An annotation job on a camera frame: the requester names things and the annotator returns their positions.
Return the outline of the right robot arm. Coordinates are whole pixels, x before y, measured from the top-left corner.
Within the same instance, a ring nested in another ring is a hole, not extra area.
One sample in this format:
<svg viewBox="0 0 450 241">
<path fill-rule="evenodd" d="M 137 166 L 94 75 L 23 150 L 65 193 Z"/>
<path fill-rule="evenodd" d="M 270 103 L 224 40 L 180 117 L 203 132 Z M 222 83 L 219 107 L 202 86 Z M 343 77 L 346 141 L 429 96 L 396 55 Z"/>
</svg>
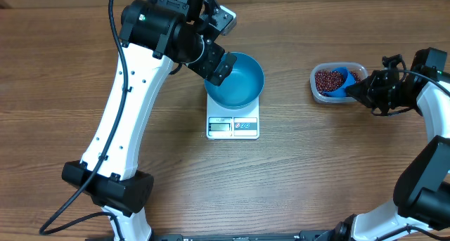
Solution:
<svg viewBox="0 0 450 241">
<path fill-rule="evenodd" d="M 398 240 L 422 233 L 441 240 L 449 227 L 449 73 L 447 53 L 416 52 L 407 67 L 401 55 L 383 57 L 382 70 L 346 86 L 347 96 L 388 117 L 415 110 L 425 122 L 427 145 L 401 174 L 393 198 L 365 214 L 353 214 L 314 240 Z"/>
</svg>

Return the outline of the blue plastic measuring scoop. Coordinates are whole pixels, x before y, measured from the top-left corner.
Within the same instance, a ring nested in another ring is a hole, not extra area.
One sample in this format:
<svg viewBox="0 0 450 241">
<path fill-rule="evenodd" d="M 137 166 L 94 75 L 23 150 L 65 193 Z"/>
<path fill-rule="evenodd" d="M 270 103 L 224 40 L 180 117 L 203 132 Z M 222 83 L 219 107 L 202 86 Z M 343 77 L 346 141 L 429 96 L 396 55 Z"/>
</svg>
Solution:
<svg viewBox="0 0 450 241">
<path fill-rule="evenodd" d="M 338 76 L 342 76 L 342 84 L 334 91 L 324 91 L 326 96 L 334 98 L 344 98 L 347 96 L 345 88 L 356 83 L 355 78 L 347 67 L 337 67 L 333 70 Z"/>
</svg>

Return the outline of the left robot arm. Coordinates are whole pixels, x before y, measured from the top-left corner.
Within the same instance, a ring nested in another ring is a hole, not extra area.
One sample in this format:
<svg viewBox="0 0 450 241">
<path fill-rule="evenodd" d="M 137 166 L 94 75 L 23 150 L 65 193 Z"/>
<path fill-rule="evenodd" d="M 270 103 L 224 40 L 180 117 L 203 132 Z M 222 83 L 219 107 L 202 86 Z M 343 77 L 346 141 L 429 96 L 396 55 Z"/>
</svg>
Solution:
<svg viewBox="0 0 450 241">
<path fill-rule="evenodd" d="M 216 43 L 236 25 L 217 0 L 135 0 L 114 32 L 115 80 L 92 142 L 81 159 L 65 163 L 64 181 L 89 195 L 112 225 L 114 240 L 150 240 L 145 204 L 154 179 L 139 171 L 139 148 L 155 99 L 182 66 L 215 86 L 236 57 Z"/>
</svg>

